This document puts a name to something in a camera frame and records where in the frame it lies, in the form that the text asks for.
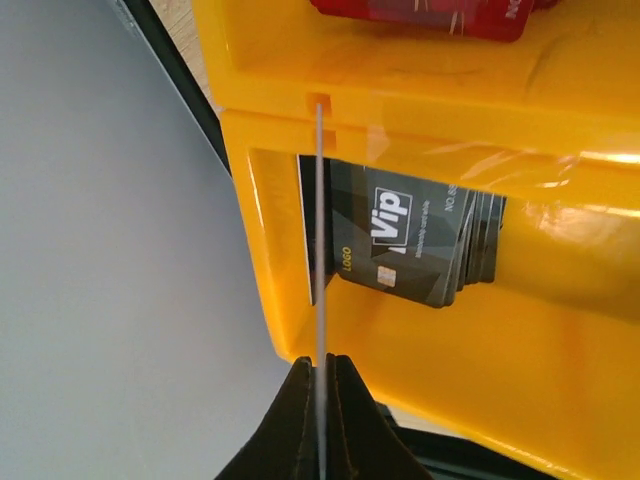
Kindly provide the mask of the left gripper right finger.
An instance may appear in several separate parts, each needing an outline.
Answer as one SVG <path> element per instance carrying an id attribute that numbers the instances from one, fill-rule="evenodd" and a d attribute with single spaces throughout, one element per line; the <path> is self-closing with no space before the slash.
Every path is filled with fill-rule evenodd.
<path id="1" fill-rule="evenodd" d="M 429 472 L 398 439 L 352 360 L 329 354 L 327 367 L 327 477 L 429 479 Z"/>

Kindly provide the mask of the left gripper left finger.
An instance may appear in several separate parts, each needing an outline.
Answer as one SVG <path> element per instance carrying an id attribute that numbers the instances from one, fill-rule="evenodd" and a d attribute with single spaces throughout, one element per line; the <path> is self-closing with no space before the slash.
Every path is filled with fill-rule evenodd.
<path id="1" fill-rule="evenodd" d="M 298 358 L 257 430 L 217 475 L 219 479 L 318 477 L 314 368 Z"/>

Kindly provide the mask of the black VIP card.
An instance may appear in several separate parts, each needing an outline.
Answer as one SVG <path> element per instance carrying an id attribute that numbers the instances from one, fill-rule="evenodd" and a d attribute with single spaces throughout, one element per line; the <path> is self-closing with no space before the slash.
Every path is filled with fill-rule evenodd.
<path id="1" fill-rule="evenodd" d="M 316 298 L 316 385 L 315 409 L 317 420 L 317 450 L 319 479 L 327 479 L 327 375 L 326 375 L 326 299 L 325 299 L 325 200 L 324 200 L 324 151 L 323 105 L 316 104 L 316 154 L 315 154 L 315 298 Z"/>

